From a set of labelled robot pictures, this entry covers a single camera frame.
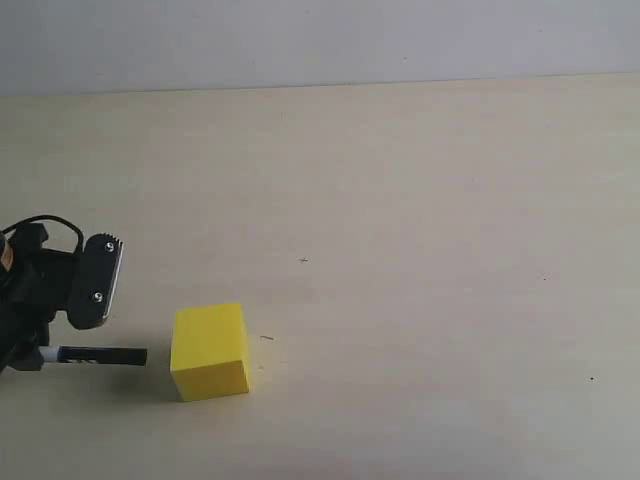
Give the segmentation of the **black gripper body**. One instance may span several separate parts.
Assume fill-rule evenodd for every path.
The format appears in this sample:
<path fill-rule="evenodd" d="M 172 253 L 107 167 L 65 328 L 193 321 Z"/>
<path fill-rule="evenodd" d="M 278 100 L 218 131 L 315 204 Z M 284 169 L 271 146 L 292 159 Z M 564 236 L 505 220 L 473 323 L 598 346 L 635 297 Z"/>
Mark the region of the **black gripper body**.
<path fill-rule="evenodd" d="M 49 249 L 42 224 L 14 224 L 1 232 L 1 368 L 16 350 L 50 345 L 50 323 L 66 309 L 80 247 Z"/>

